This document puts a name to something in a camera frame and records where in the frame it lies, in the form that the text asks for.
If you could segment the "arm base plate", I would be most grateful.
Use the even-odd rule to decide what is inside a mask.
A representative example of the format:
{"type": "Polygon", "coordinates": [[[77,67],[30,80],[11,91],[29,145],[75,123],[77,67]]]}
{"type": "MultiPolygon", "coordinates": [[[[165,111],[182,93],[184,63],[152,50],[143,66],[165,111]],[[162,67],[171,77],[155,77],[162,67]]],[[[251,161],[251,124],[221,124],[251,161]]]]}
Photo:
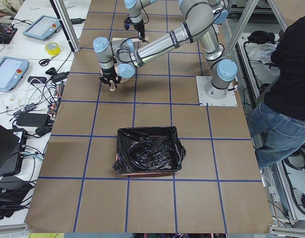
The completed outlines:
{"type": "Polygon", "coordinates": [[[200,106],[237,107],[233,83],[227,89],[217,89],[211,84],[212,76],[197,76],[196,86],[200,106]]]}

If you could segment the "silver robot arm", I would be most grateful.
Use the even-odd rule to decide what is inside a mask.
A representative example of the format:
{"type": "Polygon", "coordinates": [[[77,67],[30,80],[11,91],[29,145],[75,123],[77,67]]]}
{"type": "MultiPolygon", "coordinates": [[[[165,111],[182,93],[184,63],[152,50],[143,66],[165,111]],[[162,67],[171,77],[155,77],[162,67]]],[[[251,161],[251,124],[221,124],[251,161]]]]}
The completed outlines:
{"type": "Polygon", "coordinates": [[[135,49],[133,38],[109,41],[98,37],[93,41],[101,68],[99,79],[115,91],[122,79],[132,78],[136,70],[149,62],[186,44],[199,42],[212,71],[205,92],[213,99],[223,99],[236,77],[237,65],[225,57],[225,48],[219,43],[214,24],[220,24],[228,13],[222,0],[181,0],[179,10],[184,20],[160,38],[135,49]]]}
{"type": "Polygon", "coordinates": [[[129,27],[133,25],[138,32],[138,39],[146,42],[145,39],[145,24],[149,22],[149,16],[145,11],[145,7],[155,3],[156,0],[124,0],[126,9],[128,10],[128,17],[124,20],[125,30],[129,30],[129,27]],[[141,11],[144,11],[147,16],[147,21],[143,20],[141,11]]]}

